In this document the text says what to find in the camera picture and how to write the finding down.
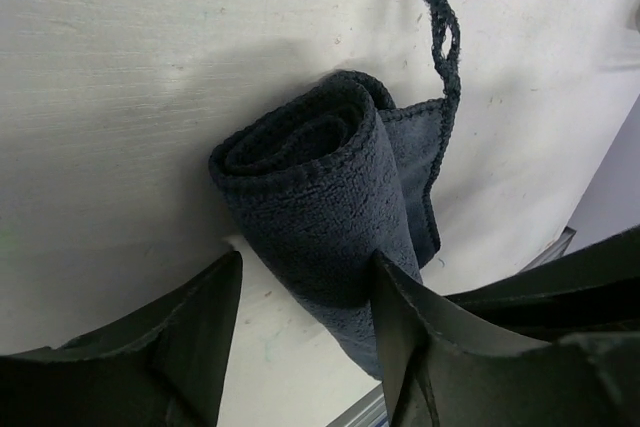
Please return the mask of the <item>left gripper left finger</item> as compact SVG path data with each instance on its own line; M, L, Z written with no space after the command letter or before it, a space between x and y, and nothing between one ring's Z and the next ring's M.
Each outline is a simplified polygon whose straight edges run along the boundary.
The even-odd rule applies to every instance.
M216 425L241 283L230 251L102 328L2 356L2 425Z

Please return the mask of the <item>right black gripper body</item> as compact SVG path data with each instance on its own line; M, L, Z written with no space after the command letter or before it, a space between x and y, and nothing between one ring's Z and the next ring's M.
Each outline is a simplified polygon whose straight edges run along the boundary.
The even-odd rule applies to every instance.
M639 343L639 231L628 229L548 264L447 299L474 315L445 339L478 345L492 324L541 341L585 335L604 345Z

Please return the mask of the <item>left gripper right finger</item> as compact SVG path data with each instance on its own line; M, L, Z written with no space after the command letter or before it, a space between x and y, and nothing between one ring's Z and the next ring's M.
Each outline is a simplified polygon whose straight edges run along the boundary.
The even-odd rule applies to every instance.
M393 426L636 426L639 335L552 343L492 324L377 253L371 298Z

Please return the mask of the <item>blue grey towel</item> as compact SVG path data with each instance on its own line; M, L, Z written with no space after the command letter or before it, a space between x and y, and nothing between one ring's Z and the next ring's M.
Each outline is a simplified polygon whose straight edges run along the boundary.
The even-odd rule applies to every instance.
M412 278L437 253L431 202L461 97L460 28L431 16L440 97L398 107L375 77L334 72L217 146L210 176L271 273L367 375L380 379L369 262Z

